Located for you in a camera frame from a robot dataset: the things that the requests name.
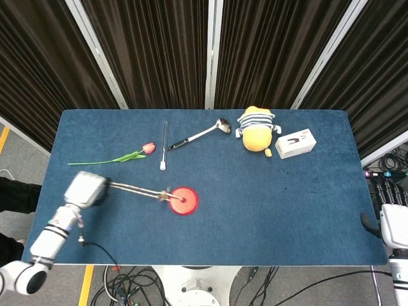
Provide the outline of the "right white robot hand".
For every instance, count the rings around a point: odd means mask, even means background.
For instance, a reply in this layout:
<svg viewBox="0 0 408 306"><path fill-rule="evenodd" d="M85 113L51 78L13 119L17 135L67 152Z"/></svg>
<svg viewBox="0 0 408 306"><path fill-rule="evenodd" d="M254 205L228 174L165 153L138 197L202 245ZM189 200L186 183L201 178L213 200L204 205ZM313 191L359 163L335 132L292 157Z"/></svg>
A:
<svg viewBox="0 0 408 306"><path fill-rule="evenodd" d="M379 212L380 227L374 227L366 213L360 214L364 229L381 238L390 249L407 249L407 207L383 204Z"/></svg>

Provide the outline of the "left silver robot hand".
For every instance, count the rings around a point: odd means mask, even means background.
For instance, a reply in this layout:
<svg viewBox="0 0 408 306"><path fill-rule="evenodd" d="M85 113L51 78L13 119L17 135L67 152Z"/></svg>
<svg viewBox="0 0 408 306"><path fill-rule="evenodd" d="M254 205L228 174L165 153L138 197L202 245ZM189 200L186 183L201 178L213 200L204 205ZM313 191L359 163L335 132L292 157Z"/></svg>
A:
<svg viewBox="0 0 408 306"><path fill-rule="evenodd" d="M64 193L64 202L79 209L86 209L95 203L107 186L108 180L94 173L80 171Z"/></svg>

